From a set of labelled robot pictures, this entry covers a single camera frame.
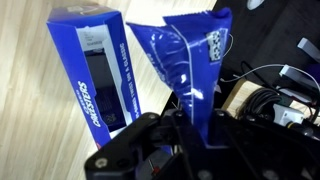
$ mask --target wooden floor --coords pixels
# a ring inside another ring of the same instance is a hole
[[[121,10],[125,20],[155,22],[160,15],[212,9],[215,0],[96,3]],[[0,180],[84,179],[83,164],[96,147],[46,27],[52,8],[79,4],[90,3],[0,1]],[[142,111],[160,113],[170,91],[126,31]]]

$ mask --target plastic wrapper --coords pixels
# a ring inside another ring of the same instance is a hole
[[[162,27],[127,24],[160,79],[173,90],[193,125],[207,140],[231,11],[224,8],[163,19],[166,25]]]

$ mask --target cardboard box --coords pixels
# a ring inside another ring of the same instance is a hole
[[[141,114],[121,13],[102,6],[57,8],[47,26],[101,147]]]

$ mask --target wire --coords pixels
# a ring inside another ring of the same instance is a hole
[[[178,107],[173,102],[171,102],[171,104],[174,106],[174,108],[178,109]]]
[[[242,73],[242,74],[246,73],[246,72],[244,71],[244,69],[243,69],[243,64],[244,64],[243,62],[244,62],[244,61],[241,61],[241,64],[240,64],[240,68],[241,68],[241,73]]]
[[[309,109],[309,111],[310,111],[310,117],[309,117],[309,119],[312,120],[312,117],[313,117],[312,109],[311,109],[310,106],[308,106],[308,109]]]
[[[231,38],[231,44],[230,44],[229,49],[226,51],[226,53],[224,53],[223,57],[225,57],[229,53],[229,51],[231,50],[232,45],[233,45],[233,36],[231,34],[229,34],[229,36]]]
[[[241,76],[239,76],[239,77],[237,77],[237,78],[230,79],[230,80],[224,80],[223,78],[220,78],[220,80],[221,80],[222,82],[233,82],[233,81],[237,81],[237,80],[239,80],[239,79],[247,76],[248,74],[250,74],[250,73],[252,73],[252,72],[255,72],[255,71],[259,70],[259,69],[263,69],[263,68],[267,68],[267,67],[285,67],[285,66],[288,66],[289,68],[292,68],[292,69],[294,69],[294,70],[296,70],[296,71],[299,71],[299,72],[301,72],[301,73],[309,76],[309,77],[313,80],[313,82],[315,83],[315,85],[317,86],[318,91],[319,91],[319,96],[320,96],[320,86],[319,86],[318,82],[314,79],[313,76],[311,76],[309,73],[307,73],[307,72],[305,72],[305,71],[303,71],[303,70],[301,70],[301,69],[298,69],[298,68],[296,68],[296,67],[289,66],[289,65],[284,65],[284,64],[267,64],[267,65],[263,65],[263,66],[257,67],[257,68],[255,68],[255,69],[253,69],[253,70],[250,70],[250,71],[248,71],[247,73],[245,73],[245,74],[243,74],[243,75],[241,75]]]
[[[267,105],[278,103],[281,100],[282,97],[275,90],[260,88],[246,99],[236,117],[242,119],[244,115],[261,115]]]
[[[316,112],[314,113],[314,115],[312,116],[312,119],[311,119],[311,122],[312,122],[312,123],[315,123],[315,122],[316,122],[317,117],[318,117],[318,115],[319,115],[319,111],[320,111],[320,108],[317,107],[317,108],[316,108]]]
[[[241,64],[240,64],[241,69],[242,69],[242,66],[243,66],[243,65],[246,65],[250,70],[253,69],[253,68],[250,66],[250,64],[247,63],[246,61],[241,61]],[[276,90],[271,84],[269,84],[265,79],[263,79],[258,73],[253,72],[253,74],[256,75],[257,78],[260,79],[261,82],[263,82],[265,85],[267,85],[268,88],[271,88],[271,89]]]

